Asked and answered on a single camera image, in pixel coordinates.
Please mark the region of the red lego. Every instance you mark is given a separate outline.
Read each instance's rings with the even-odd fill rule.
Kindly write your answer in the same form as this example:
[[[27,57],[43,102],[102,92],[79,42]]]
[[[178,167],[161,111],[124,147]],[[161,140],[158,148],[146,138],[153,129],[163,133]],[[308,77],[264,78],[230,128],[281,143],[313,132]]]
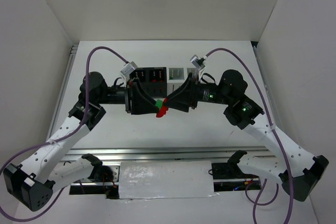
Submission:
[[[161,118],[161,117],[163,117],[164,115],[166,115],[166,113],[167,113],[167,111],[168,111],[168,107],[165,106],[166,101],[167,101],[167,98],[165,98],[165,99],[163,100],[163,102],[164,102],[164,103],[163,103],[163,106],[162,106],[161,110],[159,110],[158,113],[156,114],[156,117],[157,117],[157,118]]]

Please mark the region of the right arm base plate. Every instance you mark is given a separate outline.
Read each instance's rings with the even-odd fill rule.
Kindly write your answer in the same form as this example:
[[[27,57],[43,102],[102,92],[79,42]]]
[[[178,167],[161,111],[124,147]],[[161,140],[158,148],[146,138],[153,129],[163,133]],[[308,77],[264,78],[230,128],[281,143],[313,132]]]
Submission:
[[[259,177],[253,174],[243,173],[236,164],[232,163],[211,163],[208,173],[214,180],[226,182],[245,182],[257,180]]]

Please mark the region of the green square lego brick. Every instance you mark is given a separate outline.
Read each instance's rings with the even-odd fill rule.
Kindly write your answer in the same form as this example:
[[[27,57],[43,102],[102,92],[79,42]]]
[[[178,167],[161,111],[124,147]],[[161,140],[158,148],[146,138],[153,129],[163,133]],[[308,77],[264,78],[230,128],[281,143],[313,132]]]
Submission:
[[[163,106],[163,101],[160,99],[157,99],[155,102],[155,106],[159,108],[159,110],[161,110],[162,106]]]

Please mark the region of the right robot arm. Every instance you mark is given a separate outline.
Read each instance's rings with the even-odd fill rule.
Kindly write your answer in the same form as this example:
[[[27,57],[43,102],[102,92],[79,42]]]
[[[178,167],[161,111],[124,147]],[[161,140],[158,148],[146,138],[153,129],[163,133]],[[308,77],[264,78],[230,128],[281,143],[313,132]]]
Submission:
[[[247,95],[247,82],[237,70],[226,70],[219,84],[200,83],[189,75],[188,79],[164,102],[170,109],[188,112],[199,102],[224,104],[224,115],[229,123],[243,130],[275,156],[267,161],[245,151],[236,151],[228,160],[231,167],[244,174],[253,174],[280,184],[293,197],[305,201],[321,179],[329,161],[322,155],[314,156],[295,143],[280,128],[269,122],[264,110]]]

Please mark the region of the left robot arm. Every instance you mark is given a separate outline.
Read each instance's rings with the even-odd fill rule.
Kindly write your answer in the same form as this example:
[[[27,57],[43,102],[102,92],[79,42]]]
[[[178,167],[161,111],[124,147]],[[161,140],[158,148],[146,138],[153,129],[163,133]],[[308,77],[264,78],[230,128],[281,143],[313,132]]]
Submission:
[[[104,104],[124,104],[126,111],[134,115],[157,114],[163,105],[142,89],[138,78],[129,80],[126,87],[109,87],[101,73],[88,73],[80,86],[77,103],[45,145],[19,165],[6,165],[3,174],[7,191],[31,211],[38,211],[54,192],[73,182],[101,180],[110,169],[92,154],[82,155],[63,167],[57,164],[104,117]]]

